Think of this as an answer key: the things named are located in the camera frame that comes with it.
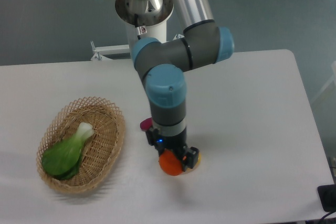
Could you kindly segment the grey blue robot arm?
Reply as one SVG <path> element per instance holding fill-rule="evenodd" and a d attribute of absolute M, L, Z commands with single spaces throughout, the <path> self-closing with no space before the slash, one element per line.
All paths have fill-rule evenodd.
<path fill-rule="evenodd" d="M 216 25 L 208 0 L 116 0 L 115 9 L 129 27 L 130 56 L 150 104 L 140 127 L 165 173 L 189 171 L 200 153 L 186 143 L 184 73 L 230 58 L 233 37 Z"/>

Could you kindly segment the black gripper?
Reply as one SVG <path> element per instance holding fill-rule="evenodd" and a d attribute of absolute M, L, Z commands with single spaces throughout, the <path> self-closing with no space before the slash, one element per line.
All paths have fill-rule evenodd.
<path fill-rule="evenodd" d="M 174 136 L 164 136 L 159 130 L 150 127 L 146 132 L 149 145 L 154 146 L 160 157 L 165 150 L 173 152 L 174 156 L 181 161 L 182 171 L 193 168 L 197 162 L 199 149 L 196 147 L 188 147 L 186 143 L 187 128 Z"/>

